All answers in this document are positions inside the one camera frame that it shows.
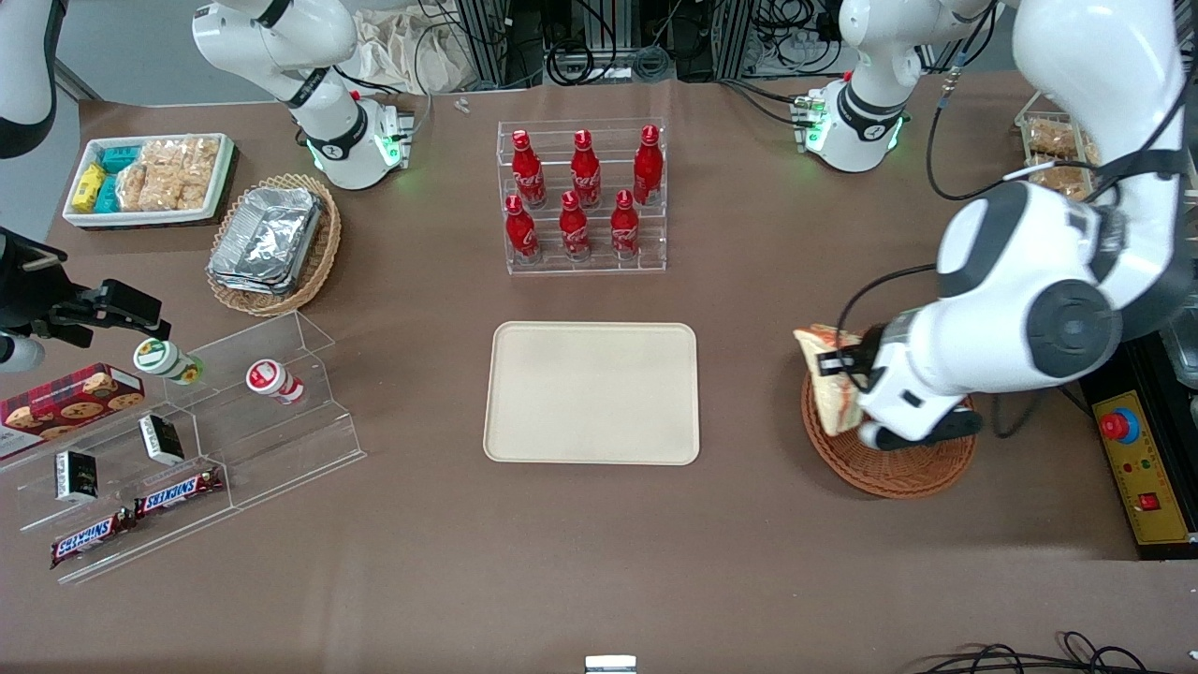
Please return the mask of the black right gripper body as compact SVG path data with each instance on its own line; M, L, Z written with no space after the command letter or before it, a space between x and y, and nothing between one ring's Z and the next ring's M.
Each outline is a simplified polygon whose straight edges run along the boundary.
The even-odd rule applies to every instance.
M1 328L29 338L52 306L72 299L72 283L63 269L67 256L8 229L1 230Z

